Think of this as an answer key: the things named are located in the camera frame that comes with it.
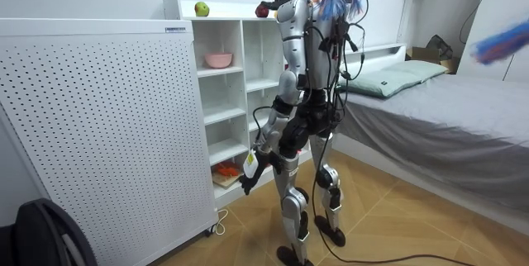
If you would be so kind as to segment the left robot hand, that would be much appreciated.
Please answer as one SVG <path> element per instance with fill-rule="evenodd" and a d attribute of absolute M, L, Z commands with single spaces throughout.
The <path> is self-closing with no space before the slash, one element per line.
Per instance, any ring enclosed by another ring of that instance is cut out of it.
<path fill-rule="evenodd" d="M 269 155 L 259 150 L 251 150 L 243 163 L 243 174 L 239 177 L 239 182 L 246 196 L 258 183 L 265 168 L 269 165 Z"/>

